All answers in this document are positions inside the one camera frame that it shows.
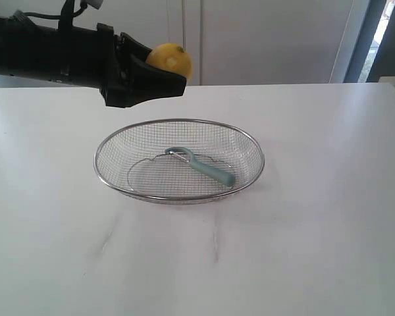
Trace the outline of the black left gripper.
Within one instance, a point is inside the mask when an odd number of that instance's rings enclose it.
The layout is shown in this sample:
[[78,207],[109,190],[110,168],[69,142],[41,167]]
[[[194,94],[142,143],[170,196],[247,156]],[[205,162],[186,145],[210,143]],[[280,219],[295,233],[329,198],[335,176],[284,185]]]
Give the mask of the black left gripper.
[[127,33],[97,24],[103,52],[100,93],[108,107],[133,107],[140,103],[184,94],[187,79],[148,65],[151,49]]

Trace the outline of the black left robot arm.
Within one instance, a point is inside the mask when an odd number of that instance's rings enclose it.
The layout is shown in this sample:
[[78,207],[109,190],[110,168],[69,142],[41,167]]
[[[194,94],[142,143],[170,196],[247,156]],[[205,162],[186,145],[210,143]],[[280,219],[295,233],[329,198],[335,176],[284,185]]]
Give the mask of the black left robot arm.
[[96,88],[108,107],[180,97],[185,77],[146,63],[150,48],[112,27],[49,28],[0,17],[0,75]]

